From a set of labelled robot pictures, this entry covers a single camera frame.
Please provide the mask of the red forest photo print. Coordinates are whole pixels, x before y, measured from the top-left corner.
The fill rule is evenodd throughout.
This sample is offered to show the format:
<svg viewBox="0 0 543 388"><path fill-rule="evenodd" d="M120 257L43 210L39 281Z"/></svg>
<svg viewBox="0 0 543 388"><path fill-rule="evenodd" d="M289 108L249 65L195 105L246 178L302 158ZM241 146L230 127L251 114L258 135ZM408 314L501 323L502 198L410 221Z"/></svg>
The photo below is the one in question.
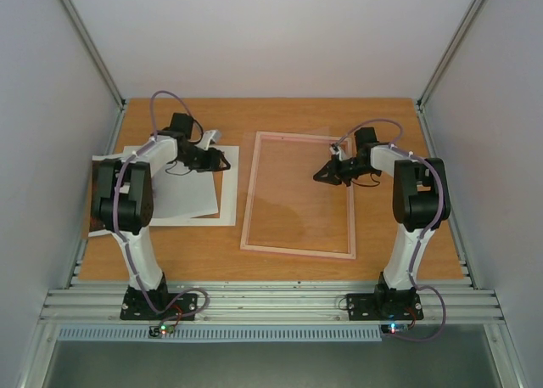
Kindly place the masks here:
<svg viewBox="0 0 543 388"><path fill-rule="evenodd" d="M138 147L126 147L119 154L93 156L91 209L98 202L98 170L106 160L112 160L118 166L131 156L135 159L128 166L133 168L138 162L150 164L150 182L143 184L141 190L130 185L130 170L125 171L121 185L119 202L128 200L129 194L142 194L146 199L141 202L143 227L184 226L186 220L218 212L214 179L210 172L190 172L186 167L177 168L172 174L166 171L173 161L176 151L171 140L150 143L151 148L138 155Z"/></svg>

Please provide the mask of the white mat board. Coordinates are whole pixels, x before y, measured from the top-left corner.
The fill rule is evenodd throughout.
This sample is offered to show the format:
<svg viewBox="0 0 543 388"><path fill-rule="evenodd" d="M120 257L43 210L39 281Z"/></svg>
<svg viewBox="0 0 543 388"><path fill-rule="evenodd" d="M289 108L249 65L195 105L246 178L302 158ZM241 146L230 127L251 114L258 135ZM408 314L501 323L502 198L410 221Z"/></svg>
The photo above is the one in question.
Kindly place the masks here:
<svg viewBox="0 0 543 388"><path fill-rule="evenodd" d="M217 147L230 162L224 172L190 172L181 163L153 177L152 227L227 227L236 224L239 147Z"/></svg>

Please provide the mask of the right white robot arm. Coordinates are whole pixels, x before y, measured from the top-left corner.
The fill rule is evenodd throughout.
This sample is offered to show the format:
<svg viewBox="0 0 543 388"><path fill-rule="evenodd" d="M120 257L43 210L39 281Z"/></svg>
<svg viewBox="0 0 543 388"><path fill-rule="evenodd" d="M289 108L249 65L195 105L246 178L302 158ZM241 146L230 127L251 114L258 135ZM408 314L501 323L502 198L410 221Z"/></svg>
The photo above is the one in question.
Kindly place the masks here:
<svg viewBox="0 0 543 388"><path fill-rule="evenodd" d="M313 180L349 187L364 175L386 173L393 178L392 210L398 224L394 248L371 294L349 295L350 317L380 320L402 316L422 316L416 308L418 269L441 223L451 213L445 163L439 158L423 158L400 149L395 143L382 143L372 127L354 131L356 153L347 157L344 141L330 145L330 160Z"/></svg>

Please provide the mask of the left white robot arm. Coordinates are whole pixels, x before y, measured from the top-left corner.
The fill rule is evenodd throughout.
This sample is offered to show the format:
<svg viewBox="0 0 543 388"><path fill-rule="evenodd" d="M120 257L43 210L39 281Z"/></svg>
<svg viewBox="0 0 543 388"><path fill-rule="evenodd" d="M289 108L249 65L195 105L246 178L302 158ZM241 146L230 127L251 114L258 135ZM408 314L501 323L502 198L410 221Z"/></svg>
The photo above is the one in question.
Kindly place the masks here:
<svg viewBox="0 0 543 388"><path fill-rule="evenodd" d="M230 170L231 163L215 146L220 138L218 130L205 131L190 114L175 113L169 126L155 129L132 152L92 162L90 218L101 223L120 246L129 272L128 295L140 302L151 318L164 317L175 300L168 294L165 273L157 262L150 237L155 201L179 206L182 203L175 197L191 194L177 189L158 191L153 180L175 163L182 164L190 173Z"/></svg>

